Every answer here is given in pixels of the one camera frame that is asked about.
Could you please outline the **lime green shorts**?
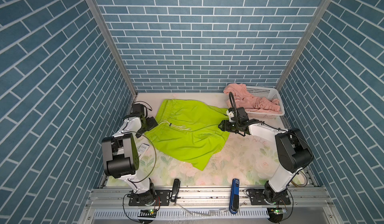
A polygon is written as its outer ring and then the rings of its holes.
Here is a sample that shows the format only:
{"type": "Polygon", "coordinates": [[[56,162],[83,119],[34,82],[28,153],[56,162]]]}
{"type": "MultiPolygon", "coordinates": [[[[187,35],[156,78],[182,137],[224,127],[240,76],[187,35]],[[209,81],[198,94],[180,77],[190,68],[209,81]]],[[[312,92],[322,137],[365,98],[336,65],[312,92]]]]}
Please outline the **lime green shorts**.
{"type": "Polygon", "coordinates": [[[219,153],[229,133],[219,128],[227,110],[194,100],[164,100],[155,117],[158,125],[146,132],[154,147],[203,171],[219,153]]]}

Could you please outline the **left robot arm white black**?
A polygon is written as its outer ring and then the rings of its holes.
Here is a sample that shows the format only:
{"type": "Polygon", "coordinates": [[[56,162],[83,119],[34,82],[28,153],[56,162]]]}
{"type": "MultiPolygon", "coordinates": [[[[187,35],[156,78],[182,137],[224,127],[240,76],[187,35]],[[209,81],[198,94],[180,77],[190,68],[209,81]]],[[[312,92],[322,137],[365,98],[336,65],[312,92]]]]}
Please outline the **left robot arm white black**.
{"type": "Polygon", "coordinates": [[[106,176],[124,181],[132,188],[134,203],[150,206],[157,195],[149,175],[139,170],[136,140],[141,128],[141,118],[129,115],[115,134],[102,140],[103,168],[106,176]]]}

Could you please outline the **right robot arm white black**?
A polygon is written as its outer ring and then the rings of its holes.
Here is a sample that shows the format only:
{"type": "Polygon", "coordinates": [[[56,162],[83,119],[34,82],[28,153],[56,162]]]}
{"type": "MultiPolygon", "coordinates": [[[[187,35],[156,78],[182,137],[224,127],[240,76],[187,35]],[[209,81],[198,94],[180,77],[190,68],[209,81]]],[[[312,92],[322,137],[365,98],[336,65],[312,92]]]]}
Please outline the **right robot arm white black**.
{"type": "Polygon", "coordinates": [[[287,194],[289,183],[314,158],[302,132],[297,128],[283,130],[260,120],[251,119],[241,124],[224,120],[219,124],[219,129],[242,136],[257,136],[276,145],[279,166],[266,182],[263,191],[264,199],[268,204],[280,201],[287,194]]]}

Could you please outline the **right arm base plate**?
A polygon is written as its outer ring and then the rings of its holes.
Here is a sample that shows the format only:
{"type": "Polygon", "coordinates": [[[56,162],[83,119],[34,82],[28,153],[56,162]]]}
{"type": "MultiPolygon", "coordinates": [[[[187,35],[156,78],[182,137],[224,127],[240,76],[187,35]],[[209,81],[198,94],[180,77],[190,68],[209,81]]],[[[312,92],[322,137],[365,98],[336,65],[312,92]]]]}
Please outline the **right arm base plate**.
{"type": "Polygon", "coordinates": [[[275,193],[269,189],[247,189],[245,194],[250,198],[251,205],[277,205],[285,204],[286,206],[291,204],[290,196],[287,190],[275,193]]]}

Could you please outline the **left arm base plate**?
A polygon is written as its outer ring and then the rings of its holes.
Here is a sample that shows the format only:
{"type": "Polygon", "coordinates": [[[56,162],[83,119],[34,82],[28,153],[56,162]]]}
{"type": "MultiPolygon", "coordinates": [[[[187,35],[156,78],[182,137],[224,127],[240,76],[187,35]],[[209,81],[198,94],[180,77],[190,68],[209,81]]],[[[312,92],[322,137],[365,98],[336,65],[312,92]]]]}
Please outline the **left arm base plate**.
{"type": "Polygon", "coordinates": [[[129,206],[143,207],[160,205],[168,206],[171,199],[171,190],[155,190],[147,191],[142,194],[131,194],[129,198],[129,206]]]}

